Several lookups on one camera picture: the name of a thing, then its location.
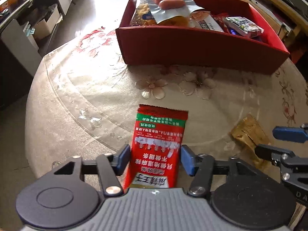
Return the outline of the gold brown snack packet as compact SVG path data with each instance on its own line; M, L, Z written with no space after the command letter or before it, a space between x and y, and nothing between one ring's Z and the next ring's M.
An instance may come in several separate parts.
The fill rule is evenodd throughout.
M247 114L230 131L232 139L241 147L239 157L261 171L265 171L269 162L255 154L259 144L270 144L270 140L262 130L259 122L251 114Z

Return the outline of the floral beige tablecloth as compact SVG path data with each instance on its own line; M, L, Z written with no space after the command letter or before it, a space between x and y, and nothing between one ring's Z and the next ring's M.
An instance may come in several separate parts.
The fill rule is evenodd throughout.
M307 156L307 144L273 138L307 122L307 83L287 60L272 75L198 66L128 66L114 30L99 28L48 53L27 99L26 157L41 177L71 157L93 160L130 144L137 107L188 111L183 143L218 160L249 152L230 132L247 115L273 146Z

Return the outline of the red spicy strip packet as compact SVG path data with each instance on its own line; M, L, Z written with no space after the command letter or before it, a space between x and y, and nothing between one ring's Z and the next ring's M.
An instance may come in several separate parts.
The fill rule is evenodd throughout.
M173 188L188 119L185 110L139 105L124 188Z

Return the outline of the silver duck snack packet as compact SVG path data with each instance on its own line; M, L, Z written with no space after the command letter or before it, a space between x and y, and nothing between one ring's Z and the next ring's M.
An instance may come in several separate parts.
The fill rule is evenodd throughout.
M189 26L191 28L223 32L222 28L212 18L210 12L208 11L192 12L189 19Z

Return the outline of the long dark side table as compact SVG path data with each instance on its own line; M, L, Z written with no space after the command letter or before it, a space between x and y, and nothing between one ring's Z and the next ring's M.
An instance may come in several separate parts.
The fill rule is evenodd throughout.
M34 39L34 25L42 20L48 8L57 4L65 15L72 0L27 0L1 22L1 108L26 95L38 66L46 38Z

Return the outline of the red cardboard box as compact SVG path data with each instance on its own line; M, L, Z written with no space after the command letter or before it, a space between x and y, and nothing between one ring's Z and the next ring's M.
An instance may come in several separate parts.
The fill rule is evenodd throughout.
M245 17L264 29L261 40L205 29L175 26L136 26L128 0L115 30L124 62L128 65L192 65L273 74L289 57L276 32L249 3L241 0L194 0L214 15Z

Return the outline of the red Trolli gummy bag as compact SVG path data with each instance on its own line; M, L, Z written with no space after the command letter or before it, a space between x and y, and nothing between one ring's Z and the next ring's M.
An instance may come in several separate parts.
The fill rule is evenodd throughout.
M228 13L220 13L220 14L211 15L211 16L225 33L229 33L229 34L231 33L229 30L229 27L224 22L224 19L229 16Z

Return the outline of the clear yellow egg crisp bag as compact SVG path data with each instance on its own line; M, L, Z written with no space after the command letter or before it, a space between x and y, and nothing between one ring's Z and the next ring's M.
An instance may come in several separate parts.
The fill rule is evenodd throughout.
M130 26L173 26L188 27L189 19L183 16L175 16L156 23L146 0L132 0L135 11L130 21Z

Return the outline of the wooden TV cabinet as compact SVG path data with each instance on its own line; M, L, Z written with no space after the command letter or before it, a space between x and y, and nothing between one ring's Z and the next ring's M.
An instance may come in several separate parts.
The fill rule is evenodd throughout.
M252 5L271 25L286 46L307 35L307 19L283 0L241 0Z

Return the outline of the white cardboard box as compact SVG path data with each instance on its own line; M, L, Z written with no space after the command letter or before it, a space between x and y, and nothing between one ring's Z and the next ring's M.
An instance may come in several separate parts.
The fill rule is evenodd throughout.
M57 4L50 6L45 17L34 25L34 39L42 40L49 36L62 19L63 17L59 12Z

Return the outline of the Kaprons wafer packet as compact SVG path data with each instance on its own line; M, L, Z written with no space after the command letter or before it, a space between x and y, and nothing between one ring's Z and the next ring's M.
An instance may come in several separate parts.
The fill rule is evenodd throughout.
M254 38L263 34L264 29L245 17L225 17L224 23L238 34L246 38Z

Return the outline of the blue wafer biscuit pack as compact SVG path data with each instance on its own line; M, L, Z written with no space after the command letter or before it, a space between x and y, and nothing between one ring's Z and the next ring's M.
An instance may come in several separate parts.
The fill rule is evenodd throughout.
M232 35L237 35L237 36L242 36L241 34L239 34L237 31L235 31L234 29L231 29L231 28L228 28L228 31L230 34ZM256 37L253 37L253 38L250 38L251 40L256 40L256 41L260 41L262 42L262 39L260 38L260 36L256 36Z

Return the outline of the vacuum packed sausages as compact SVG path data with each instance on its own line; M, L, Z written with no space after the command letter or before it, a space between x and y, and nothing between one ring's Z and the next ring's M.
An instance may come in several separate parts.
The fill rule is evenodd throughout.
M191 13L202 10L194 0L146 0L156 24L185 26Z

